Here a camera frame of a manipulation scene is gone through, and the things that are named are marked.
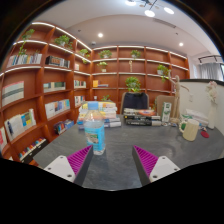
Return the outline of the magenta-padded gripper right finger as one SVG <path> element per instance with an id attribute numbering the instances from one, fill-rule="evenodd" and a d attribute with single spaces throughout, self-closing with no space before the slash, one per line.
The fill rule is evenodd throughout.
<path id="1" fill-rule="evenodd" d="M 168 157 L 157 157 L 136 145 L 133 146 L 132 156 L 143 186 L 180 170 Z"/>

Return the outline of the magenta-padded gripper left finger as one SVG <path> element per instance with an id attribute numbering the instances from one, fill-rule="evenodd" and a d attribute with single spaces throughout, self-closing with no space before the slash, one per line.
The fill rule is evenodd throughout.
<path id="1" fill-rule="evenodd" d="M 90 145 L 69 156 L 58 156 L 44 170 L 81 186 L 92 156 L 93 146 Z"/>

